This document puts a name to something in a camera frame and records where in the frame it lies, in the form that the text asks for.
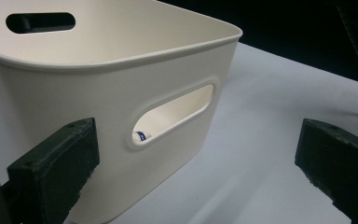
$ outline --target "bin handle hole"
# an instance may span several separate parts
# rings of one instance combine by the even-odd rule
[[[196,116],[212,101],[213,89],[209,84],[147,111],[136,122],[132,141],[136,145],[149,142]]]
[[[11,14],[7,28],[15,34],[33,34],[72,30],[75,17],[67,12]]]

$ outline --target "cream plastic bin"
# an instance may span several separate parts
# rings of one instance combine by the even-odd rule
[[[75,26],[8,28],[10,15],[52,12],[69,13]],[[240,36],[226,22],[151,0],[1,0],[0,112],[27,149],[96,118],[101,164],[70,218],[103,223],[199,151]]]

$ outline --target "white surface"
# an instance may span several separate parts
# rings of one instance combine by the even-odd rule
[[[201,152],[110,223],[351,223],[294,165],[303,118],[358,135],[358,83],[239,44]]]

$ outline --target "black background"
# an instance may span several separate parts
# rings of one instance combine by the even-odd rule
[[[334,5],[301,0],[160,1],[239,26],[241,43],[358,81],[358,58]]]

